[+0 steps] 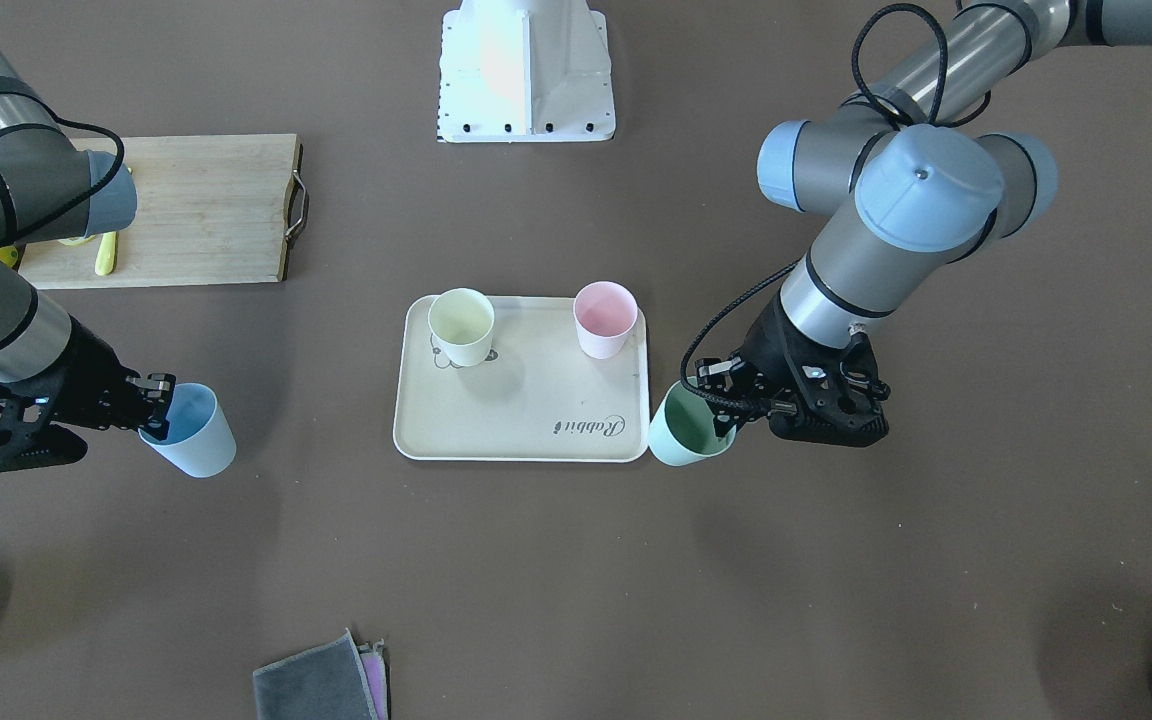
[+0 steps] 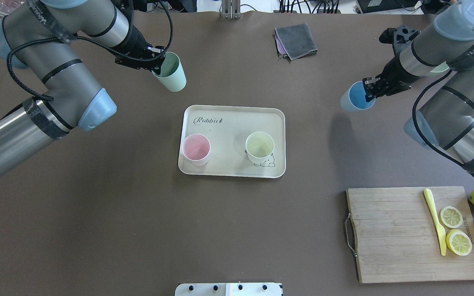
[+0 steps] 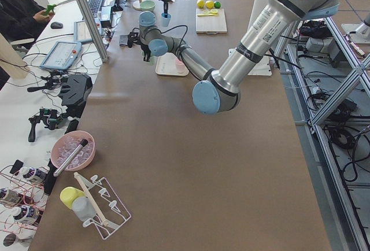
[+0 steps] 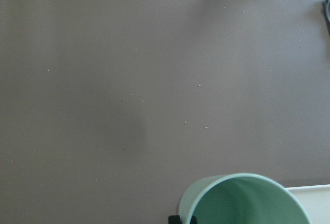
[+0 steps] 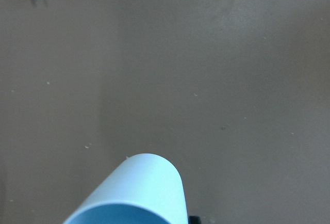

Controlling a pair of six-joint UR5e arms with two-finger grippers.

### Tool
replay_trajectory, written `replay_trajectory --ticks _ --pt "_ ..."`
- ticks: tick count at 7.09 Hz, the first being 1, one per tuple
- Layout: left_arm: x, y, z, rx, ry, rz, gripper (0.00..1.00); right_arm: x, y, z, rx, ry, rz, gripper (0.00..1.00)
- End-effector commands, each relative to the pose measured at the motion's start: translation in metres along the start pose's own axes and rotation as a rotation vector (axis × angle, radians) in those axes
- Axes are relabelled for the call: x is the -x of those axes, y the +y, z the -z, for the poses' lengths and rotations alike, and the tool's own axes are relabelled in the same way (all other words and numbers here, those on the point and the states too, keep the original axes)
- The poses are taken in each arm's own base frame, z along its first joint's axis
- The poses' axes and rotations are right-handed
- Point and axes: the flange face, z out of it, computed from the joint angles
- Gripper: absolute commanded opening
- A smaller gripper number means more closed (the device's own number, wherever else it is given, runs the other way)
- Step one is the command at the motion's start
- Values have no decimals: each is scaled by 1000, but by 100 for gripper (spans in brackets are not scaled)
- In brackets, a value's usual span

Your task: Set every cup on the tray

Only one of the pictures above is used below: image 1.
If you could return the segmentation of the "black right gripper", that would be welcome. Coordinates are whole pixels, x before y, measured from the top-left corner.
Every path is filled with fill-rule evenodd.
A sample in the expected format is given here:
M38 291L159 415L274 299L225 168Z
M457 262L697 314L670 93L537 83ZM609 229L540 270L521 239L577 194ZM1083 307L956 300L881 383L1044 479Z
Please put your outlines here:
M88 444L73 427L137 430L143 442L165 445L177 377L141 376L81 323L59 359L24 381L0 381L0 473L78 462Z

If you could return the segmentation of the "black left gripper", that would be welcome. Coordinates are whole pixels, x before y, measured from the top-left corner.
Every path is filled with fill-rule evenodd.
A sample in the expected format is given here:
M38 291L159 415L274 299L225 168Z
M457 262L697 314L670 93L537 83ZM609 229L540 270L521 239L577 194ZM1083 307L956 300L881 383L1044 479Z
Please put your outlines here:
M719 430L767 420L781 439L861 448L890 432L882 410L890 387L878 377L867 333L851 334L844 348L819 344L778 300L726 361L696 361L696 384Z

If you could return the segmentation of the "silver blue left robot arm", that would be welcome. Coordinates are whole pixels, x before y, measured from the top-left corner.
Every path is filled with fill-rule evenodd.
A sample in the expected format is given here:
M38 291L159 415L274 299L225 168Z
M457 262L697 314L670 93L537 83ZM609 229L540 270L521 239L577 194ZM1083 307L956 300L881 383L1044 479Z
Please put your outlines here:
M1152 46L1152 1L961 1L948 26L884 6L851 51L854 94L823 122L772 129L756 181L778 205L827 217L726 359L681 361L703 439L768 420L783 439L867 447L890 425L872 346L934 270L1010 237L1049 209L1059 172L1041 141L960 131L1001 79L1056 47Z

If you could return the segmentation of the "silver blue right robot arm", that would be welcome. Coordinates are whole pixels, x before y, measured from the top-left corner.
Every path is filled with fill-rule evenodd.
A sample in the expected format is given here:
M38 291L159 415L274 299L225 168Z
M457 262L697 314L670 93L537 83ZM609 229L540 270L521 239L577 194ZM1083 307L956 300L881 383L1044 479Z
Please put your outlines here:
M79 150L82 128L113 142ZM115 132L60 118L0 51L0 249L122 232L137 194ZM77 462L77 427L168 435L172 374L142 376L0 260L0 471Z

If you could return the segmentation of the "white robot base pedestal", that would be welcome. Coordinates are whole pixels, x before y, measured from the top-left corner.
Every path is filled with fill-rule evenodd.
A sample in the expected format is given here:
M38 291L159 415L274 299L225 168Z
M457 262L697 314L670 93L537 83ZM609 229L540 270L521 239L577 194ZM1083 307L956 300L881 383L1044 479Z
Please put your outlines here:
M435 138L611 141L607 18L585 1L462 1L444 14Z

